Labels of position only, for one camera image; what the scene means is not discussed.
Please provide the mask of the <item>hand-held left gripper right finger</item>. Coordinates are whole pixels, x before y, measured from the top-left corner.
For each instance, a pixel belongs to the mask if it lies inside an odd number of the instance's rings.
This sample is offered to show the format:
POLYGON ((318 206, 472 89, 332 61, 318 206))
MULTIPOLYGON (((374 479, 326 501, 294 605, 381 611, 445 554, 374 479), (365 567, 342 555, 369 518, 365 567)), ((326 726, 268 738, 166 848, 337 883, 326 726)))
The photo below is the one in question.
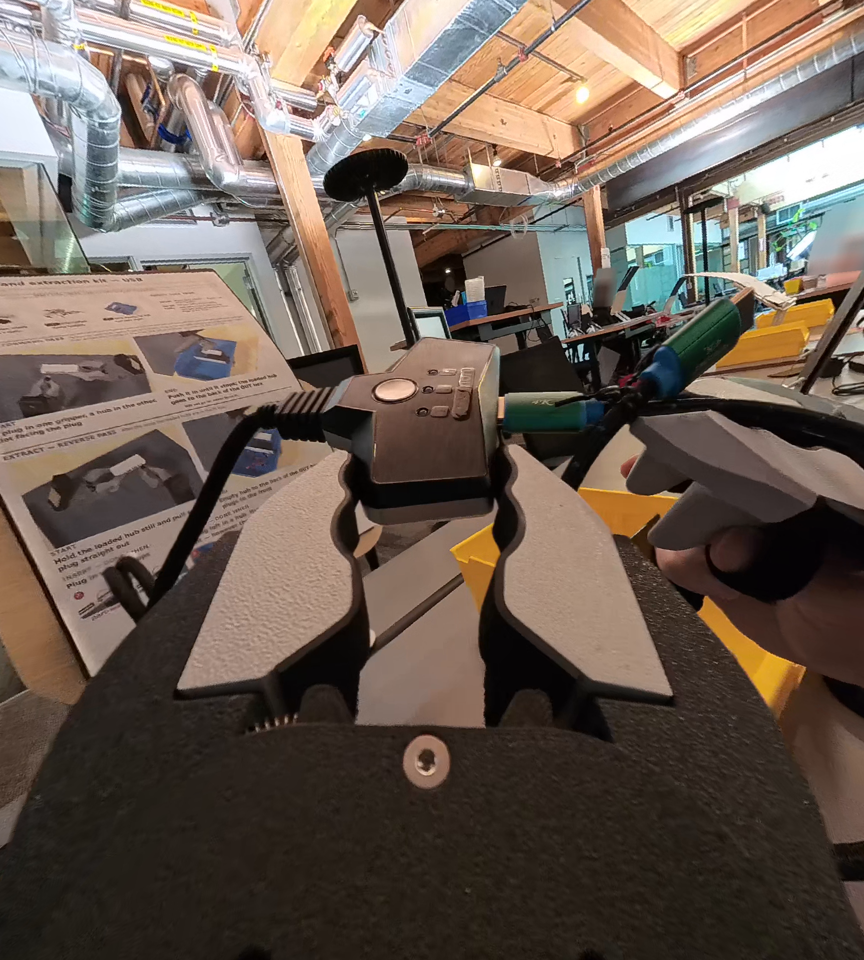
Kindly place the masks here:
POLYGON ((540 690, 670 703, 673 690, 606 523, 520 446, 495 459, 499 557, 485 599, 485 701, 540 690))

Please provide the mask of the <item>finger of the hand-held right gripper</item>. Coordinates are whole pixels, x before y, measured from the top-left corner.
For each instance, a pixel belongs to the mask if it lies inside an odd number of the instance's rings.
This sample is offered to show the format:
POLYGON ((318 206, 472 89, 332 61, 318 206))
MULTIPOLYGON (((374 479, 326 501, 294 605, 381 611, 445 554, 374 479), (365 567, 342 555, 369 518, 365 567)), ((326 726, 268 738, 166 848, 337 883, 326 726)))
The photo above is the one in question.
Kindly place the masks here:
POLYGON ((844 454, 801 448, 714 412, 645 416, 644 446, 627 477, 641 496, 690 486, 654 526, 653 546, 707 546, 734 527, 766 527, 820 506, 864 528, 864 469, 844 454))

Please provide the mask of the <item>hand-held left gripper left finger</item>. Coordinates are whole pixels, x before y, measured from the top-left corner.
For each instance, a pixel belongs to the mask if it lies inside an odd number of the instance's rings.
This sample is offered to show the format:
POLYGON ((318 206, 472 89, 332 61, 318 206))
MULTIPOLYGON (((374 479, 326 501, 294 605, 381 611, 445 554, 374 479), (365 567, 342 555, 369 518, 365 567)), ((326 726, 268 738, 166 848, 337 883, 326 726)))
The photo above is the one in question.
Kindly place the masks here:
POLYGON ((177 683, 186 698, 257 693, 301 700, 312 687, 357 700, 369 655, 355 461, 335 452, 246 522, 177 683))

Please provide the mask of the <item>yellow plastic bin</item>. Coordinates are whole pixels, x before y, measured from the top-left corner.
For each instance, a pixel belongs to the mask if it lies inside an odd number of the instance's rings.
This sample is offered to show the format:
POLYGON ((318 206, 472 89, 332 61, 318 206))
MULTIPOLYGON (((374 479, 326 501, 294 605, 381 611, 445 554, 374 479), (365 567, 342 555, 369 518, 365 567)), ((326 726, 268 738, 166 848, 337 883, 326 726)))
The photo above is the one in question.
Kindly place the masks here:
MULTIPOLYGON (((640 496, 627 491, 583 487, 585 502, 606 522, 612 534, 627 537, 643 555, 651 555, 646 534, 672 507, 670 495, 640 496)), ((487 588, 498 561, 499 550, 488 525, 451 548, 462 579, 477 608, 483 606, 487 588)), ((741 633, 712 601, 703 601, 699 617, 714 632, 748 675, 775 719, 783 713, 789 697, 798 688, 804 668, 770 654, 741 633)))

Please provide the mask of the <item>black braided cable green plug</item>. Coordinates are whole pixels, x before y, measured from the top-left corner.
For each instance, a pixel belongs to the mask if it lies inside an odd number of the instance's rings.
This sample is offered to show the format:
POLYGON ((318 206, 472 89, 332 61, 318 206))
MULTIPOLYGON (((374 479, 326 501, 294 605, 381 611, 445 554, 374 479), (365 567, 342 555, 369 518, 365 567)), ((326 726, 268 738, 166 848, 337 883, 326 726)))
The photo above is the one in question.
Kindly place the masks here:
POLYGON ((578 486, 592 463, 623 426, 643 417, 714 412, 739 426, 763 429, 802 449, 844 454, 864 470, 864 418, 852 407, 802 405, 811 399, 790 392, 751 389, 750 399, 690 394, 688 388, 737 344, 747 329, 737 300, 720 298, 690 319, 640 361, 622 387, 595 398, 579 392, 508 392, 498 400, 498 426, 509 433, 579 436, 563 479, 578 486))

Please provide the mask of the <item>person's right hand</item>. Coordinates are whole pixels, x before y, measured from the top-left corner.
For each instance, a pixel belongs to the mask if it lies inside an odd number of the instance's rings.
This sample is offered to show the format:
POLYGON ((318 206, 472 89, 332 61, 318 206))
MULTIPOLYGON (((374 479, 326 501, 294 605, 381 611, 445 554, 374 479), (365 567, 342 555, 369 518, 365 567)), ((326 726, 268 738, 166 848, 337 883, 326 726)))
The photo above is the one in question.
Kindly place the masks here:
POLYGON ((829 559, 810 584, 774 605, 739 594, 711 573, 706 552, 722 570, 738 571, 757 552, 760 533, 733 527, 707 546, 655 550, 657 566, 677 587, 710 599, 742 634, 806 670, 864 689, 864 573, 829 559))

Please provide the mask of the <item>row of yellow bins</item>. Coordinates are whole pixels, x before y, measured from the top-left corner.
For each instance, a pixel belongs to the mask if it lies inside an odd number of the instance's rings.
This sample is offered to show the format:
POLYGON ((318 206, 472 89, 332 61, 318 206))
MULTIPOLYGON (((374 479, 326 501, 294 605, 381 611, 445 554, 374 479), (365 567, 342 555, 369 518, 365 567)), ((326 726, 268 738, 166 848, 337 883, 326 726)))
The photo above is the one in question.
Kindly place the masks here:
POLYGON ((796 359, 807 346, 813 330, 824 327, 835 306, 826 297, 790 306, 785 311, 762 314, 752 329, 743 333, 736 346, 714 366, 714 372, 745 368, 755 364, 796 359))

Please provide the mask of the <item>instruction sheet on wooden board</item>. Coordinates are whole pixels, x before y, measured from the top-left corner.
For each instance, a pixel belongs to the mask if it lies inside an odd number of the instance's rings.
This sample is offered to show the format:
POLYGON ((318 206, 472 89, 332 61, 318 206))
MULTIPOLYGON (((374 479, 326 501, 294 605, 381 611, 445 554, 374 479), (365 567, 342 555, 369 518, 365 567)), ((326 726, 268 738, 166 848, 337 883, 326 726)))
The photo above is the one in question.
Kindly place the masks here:
POLYGON ((132 627, 232 429, 302 382, 212 270, 0 277, 0 497, 86 676, 132 627))

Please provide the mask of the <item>wooden beam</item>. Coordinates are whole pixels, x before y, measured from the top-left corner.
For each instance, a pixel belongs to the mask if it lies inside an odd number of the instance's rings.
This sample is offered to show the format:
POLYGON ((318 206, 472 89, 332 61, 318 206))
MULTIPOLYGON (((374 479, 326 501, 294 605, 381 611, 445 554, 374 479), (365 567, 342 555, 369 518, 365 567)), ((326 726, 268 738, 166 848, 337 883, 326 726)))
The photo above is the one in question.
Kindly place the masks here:
MULTIPOLYGON (((252 25, 257 49, 271 59, 271 75, 299 86, 319 62, 354 1, 272 1, 252 25)), ((312 282, 315 299, 332 342, 357 346, 359 338, 321 213, 305 149, 296 134, 262 138, 284 200, 295 245, 312 282)))

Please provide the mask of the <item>silver ventilation ducts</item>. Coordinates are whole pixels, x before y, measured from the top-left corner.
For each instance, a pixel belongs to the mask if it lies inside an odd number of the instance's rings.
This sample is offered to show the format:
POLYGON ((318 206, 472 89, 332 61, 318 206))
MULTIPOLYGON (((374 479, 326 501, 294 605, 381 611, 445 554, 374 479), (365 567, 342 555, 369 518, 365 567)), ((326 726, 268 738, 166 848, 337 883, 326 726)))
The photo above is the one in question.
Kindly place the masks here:
POLYGON ((384 138, 430 100, 514 18, 524 2, 402 2, 384 27, 358 16, 333 50, 320 48, 318 92, 279 75, 289 56, 260 48, 273 2, 260 2, 245 33, 174 2, 0 2, 0 89, 46 108, 47 131, 71 179, 73 211, 116 233, 208 199, 258 207, 276 198, 273 174, 245 162, 230 122, 202 90, 235 91, 267 136, 309 145, 303 159, 318 194, 323 176, 368 136, 384 138), (192 155, 122 146, 122 109, 90 50, 146 56, 171 71, 165 105, 191 135, 192 155))

